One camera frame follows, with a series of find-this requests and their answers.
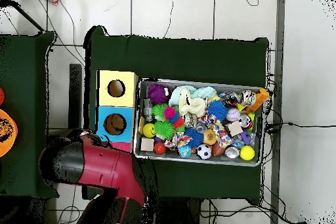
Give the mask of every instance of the green table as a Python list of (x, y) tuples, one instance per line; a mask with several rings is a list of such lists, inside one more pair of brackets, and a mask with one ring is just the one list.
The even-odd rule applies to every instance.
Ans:
[[(85, 37), (85, 126), (95, 128), (96, 71), (264, 87), (268, 40), (187, 40), (105, 36), (101, 26)], [(259, 203), (261, 166), (254, 168), (153, 160), (160, 196), (249, 198)]]

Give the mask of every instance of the metal tray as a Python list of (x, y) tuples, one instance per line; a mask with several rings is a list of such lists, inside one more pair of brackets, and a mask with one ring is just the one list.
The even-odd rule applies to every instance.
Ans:
[(235, 166), (257, 166), (260, 164), (263, 157), (263, 145), (264, 145), (264, 127), (265, 127), (265, 117), (264, 117), (264, 109), (265, 104), (258, 108), (255, 112), (255, 121), (253, 125), (252, 132), (256, 133), (255, 137), (255, 157), (252, 160), (246, 161), (242, 160), (240, 157), (235, 159), (229, 159), (224, 154), (222, 156), (211, 156), (207, 160), (202, 160), (196, 156), (196, 154), (192, 154), (189, 158), (180, 158), (176, 151), (167, 149), (164, 155), (156, 154), (155, 152), (147, 152), (140, 150), (141, 135), (138, 132), (138, 123), (141, 116), (143, 116), (143, 108), (144, 108), (144, 99), (148, 98), (147, 90), (148, 86), (153, 83), (161, 84), (164, 87), (168, 87), (170, 91), (172, 91), (175, 87), (182, 85), (191, 85), (195, 88), (200, 87), (213, 87), (216, 89), (217, 93), (222, 93), (225, 91), (235, 91), (240, 92), (245, 89), (249, 89), (251, 91), (257, 92), (261, 87), (250, 87), (250, 86), (237, 86), (237, 85), (225, 85), (225, 84), (214, 84), (214, 83), (200, 83), (200, 82), (190, 82), (190, 81), (179, 81), (179, 80), (167, 80), (167, 79), (158, 79), (157, 81), (153, 81), (152, 79), (140, 79), (138, 82), (137, 89), (137, 103), (139, 104), (135, 117), (135, 132), (134, 132), (134, 140), (133, 140), (133, 148), (134, 153), (137, 158), (150, 158), (153, 160), (169, 160), (175, 162), (195, 162), (200, 164), (221, 164), (221, 165), (235, 165)]

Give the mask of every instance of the green mat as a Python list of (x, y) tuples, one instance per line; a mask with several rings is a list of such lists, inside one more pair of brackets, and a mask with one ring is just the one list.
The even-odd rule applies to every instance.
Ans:
[(38, 171), (46, 143), (46, 54), (54, 32), (35, 37), (0, 35), (0, 106), (18, 126), (12, 149), (0, 158), (0, 195), (57, 197)]
[[(96, 71), (120, 70), (163, 78), (264, 87), (268, 40), (187, 40), (105, 36), (101, 26), (85, 37), (85, 124), (95, 128)], [(261, 166), (254, 168), (153, 161), (160, 196), (250, 198), (259, 202)]]

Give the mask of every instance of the plush toy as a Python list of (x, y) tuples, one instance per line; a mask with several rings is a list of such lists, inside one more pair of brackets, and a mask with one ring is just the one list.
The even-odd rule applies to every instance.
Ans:
[(205, 107), (206, 103), (203, 99), (192, 99), (189, 90), (181, 90), (178, 108), (182, 117), (189, 112), (191, 114), (195, 114), (198, 118), (200, 118), (205, 115)]
[(155, 104), (162, 104), (168, 99), (168, 89), (158, 84), (151, 84), (148, 88), (148, 96)]

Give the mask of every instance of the wooden block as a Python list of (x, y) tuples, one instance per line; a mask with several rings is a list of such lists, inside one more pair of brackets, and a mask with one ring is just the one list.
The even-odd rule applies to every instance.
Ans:
[(140, 150), (145, 150), (146, 152), (153, 152), (154, 150), (154, 138), (141, 138), (141, 148)]

